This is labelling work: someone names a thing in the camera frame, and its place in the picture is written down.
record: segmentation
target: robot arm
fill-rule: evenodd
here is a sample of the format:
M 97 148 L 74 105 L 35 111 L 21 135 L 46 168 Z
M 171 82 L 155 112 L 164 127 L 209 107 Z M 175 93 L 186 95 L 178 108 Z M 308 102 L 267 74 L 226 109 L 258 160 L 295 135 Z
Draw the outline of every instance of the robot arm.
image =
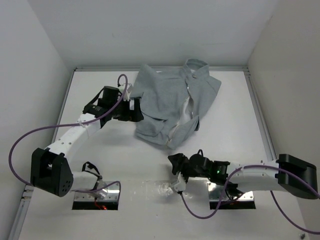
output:
M 47 146 L 45 149 L 37 148 L 31 158 L 30 182 L 34 187 L 55 194 L 59 197 L 65 196 L 73 190 L 92 190 L 102 179 L 95 166 L 86 162 L 82 171 L 71 171 L 69 163 L 76 161 L 74 155 L 77 150 L 94 133 L 99 131 L 112 118 L 119 121 L 139 122 L 143 120 L 140 110 L 140 100 L 134 99 L 134 110 L 130 110 L 129 85 L 120 104 L 107 116 L 86 124 L 111 109 L 123 92 L 124 87 L 119 88 L 105 86 L 85 107 L 76 121 L 76 126 L 71 127 L 61 138 Z M 86 170 L 95 168 L 95 172 Z
M 313 189 L 318 190 L 316 166 L 288 154 L 280 154 L 278 160 L 260 163 L 261 168 L 246 168 L 250 164 L 240 164 L 228 161 L 211 161 L 203 156 L 203 151 L 188 159 L 182 153 L 168 157 L 172 163 L 172 173 L 176 181 L 171 187 L 178 193 L 186 189 L 189 178 L 208 178 L 210 182 L 223 186 L 228 176 L 236 169 L 227 184 L 226 191 L 230 196 L 237 197 L 250 191 L 285 191 L 303 199 L 317 199 L 317 197 L 303 184 L 286 173 L 269 169 L 276 167 L 287 170 L 307 182 Z

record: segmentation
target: metal frame edge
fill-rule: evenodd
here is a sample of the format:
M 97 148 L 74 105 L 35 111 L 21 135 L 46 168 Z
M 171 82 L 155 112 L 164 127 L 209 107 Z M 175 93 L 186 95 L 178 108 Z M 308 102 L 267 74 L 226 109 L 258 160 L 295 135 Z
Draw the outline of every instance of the metal frame edge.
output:
M 266 124 L 266 120 L 264 118 L 260 103 L 259 103 L 259 99 L 258 99 L 258 95 L 257 95 L 257 91 L 254 85 L 254 81 L 253 78 L 250 74 L 250 71 L 248 68 L 246 68 L 246 70 L 243 71 L 244 72 L 244 76 L 245 76 L 245 80 L 246 80 L 246 84 L 249 90 L 249 94 L 251 97 L 251 102 L 253 105 L 253 109 L 255 112 L 255 116 L 256 116 L 256 120 L 258 122 L 258 127 L 261 133 L 261 137 L 262 137 L 262 141 L 263 141 L 263 146 L 264 146 L 264 150 L 265 153 L 267 155 L 267 159 L 268 161 L 272 161 L 272 160 L 276 160 L 277 159 L 277 155 L 276 155 L 276 151 L 274 148 L 274 145 L 272 143 L 272 139 Z
M 163 71 L 167 69 L 177 69 L 181 66 L 152 66 L 156 71 Z M 75 72 L 131 72 L 139 71 L 139 66 L 124 66 L 124 67 L 108 67 L 108 66 L 83 66 L 77 67 Z M 248 68 L 246 66 L 210 66 L 209 71 L 229 71 L 229 72 L 242 72 L 246 71 Z

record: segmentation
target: purple cable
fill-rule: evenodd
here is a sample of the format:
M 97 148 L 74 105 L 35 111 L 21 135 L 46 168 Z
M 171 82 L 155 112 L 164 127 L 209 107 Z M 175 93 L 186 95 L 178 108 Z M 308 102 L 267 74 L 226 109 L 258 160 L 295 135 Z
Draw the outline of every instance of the purple cable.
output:
M 314 195 L 316 195 L 318 197 L 318 199 L 320 199 L 320 194 L 314 190 L 308 183 L 306 183 L 305 181 L 303 181 L 300 177 L 294 175 L 292 172 L 289 172 L 285 169 L 281 169 L 281 168 L 278 168 L 278 167 L 274 167 L 274 166 L 267 166 L 267 165 L 248 165 L 248 166 L 244 166 L 243 167 L 244 169 L 253 169 L 253 168 L 262 168 L 262 169 L 272 169 L 272 170 L 276 170 L 276 171 L 280 171 L 280 172 L 283 172 L 285 174 L 288 174 L 290 175 L 291 177 L 295 178 L 296 180 L 298 180 L 299 182 L 301 182 L 304 186 L 306 186 Z M 239 172 L 241 170 L 241 167 L 240 168 L 237 168 L 236 170 L 234 170 L 230 175 L 229 177 L 226 179 L 224 185 L 223 185 L 223 189 L 222 189 L 222 192 L 224 192 L 227 188 L 227 185 L 228 185 L 228 182 L 230 181 L 230 178 L 236 174 L 237 172 Z M 296 228 L 302 230 L 302 231 L 305 231 L 306 233 L 309 233 L 309 234 L 314 234 L 314 235 L 320 235 L 320 231 L 312 231 L 312 230 L 308 230 L 308 229 L 305 229 L 299 225 L 297 225 L 296 223 L 294 223 L 286 214 L 285 212 L 282 210 L 282 208 L 279 206 L 279 203 L 277 202 L 276 200 L 276 197 L 274 195 L 274 193 L 272 191 L 271 192 L 271 196 L 274 200 L 274 203 L 275 205 L 277 206 L 277 208 L 279 209 L 279 211 L 282 213 L 282 215 L 292 224 L 294 225 Z M 185 199 L 184 199 L 184 196 L 181 194 L 181 198 L 182 198 L 182 201 L 187 209 L 187 211 L 192 215 L 194 216 L 195 218 L 197 219 L 209 219 L 211 218 L 213 215 L 216 214 L 216 212 L 218 211 L 220 205 L 221 205 L 221 202 L 222 202 L 222 198 L 223 198 L 223 195 L 221 194 L 220 195 L 220 198 L 219 198 L 219 202 L 216 206 L 216 209 L 213 211 L 213 213 L 209 214 L 208 216 L 199 216 L 199 215 L 196 215 L 195 213 L 193 213 L 191 211 L 191 209 L 188 207 Z
M 108 114 L 110 114 L 119 104 L 120 102 L 122 101 L 122 99 L 124 98 L 125 96 L 125 93 L 127 91 L 127 87 L 128 87 L 128 77 L 125 75 L 125 74 L 121 74 L 119 77 L 118 77 L 118 82 L 120 80 L 121 77 L 124 77 L 125 78 L 125 87 L 124 87 L 124 91 L 123 93 L 121 94 L 120 98 L 118 99 L 118 101 L 113 105 L 113 107 L 111 107 L 105 114 L 93 119 L 93 120 L 90 120 L 90 121 L 87 121 L 86 124 L 91 124 L 91 123 L 94 123 L 102 118 L 104 118 L 105 116 L 107 116 Z M 9 152 L 9 158 L 8 158 L 8 162 L 9 162 L 9 167 L 10 167 L 10 170 L 11 172 L 13 173 L 13 175 L 18 179 L 20 180 L 21 182 L 23 182 L 24 184 L 26 185 L 29 185 L 31 186 L 31 183 L 22 179 L 15 171 L 13 165 L 12 165 L 12 154 L 14 152 L 14 149 L 15 147 L 17 146 L 17 144 L 22 140 L 24 139 L 26 136 L 30 135 L 30 134 L 33 134 L 35 132 L 38 132 L 38 131 L 41 131 L 41 130 L 46 130 L 46 129 L 55 129 L 55 128 L 64 128 L 64 127 L 75 127 L 75 126 L 80 126 L 81 124 L 80 123 L 69 123 L 69 124 L 61 124 L 61 125 L 52 125 L 52 126 L 43 126 L 43 127 L 39 127 L 39 128 L 36 128 L 36 129 L 33 129 L 27 133 L 25 133 L 24 135 L 22 135 L 21 137 L 18 138 L 17 141 L 14 142 L 14 144 L 12 145 L 11 149 L 10 149 L 10 152 Z M 96 190 L 88 190 L 88 193 L 94 193 L 94 192 L 98 192 L 104 188 L 107 188 L 106 186 L 101 188 L 101 189 L 96 189 Z

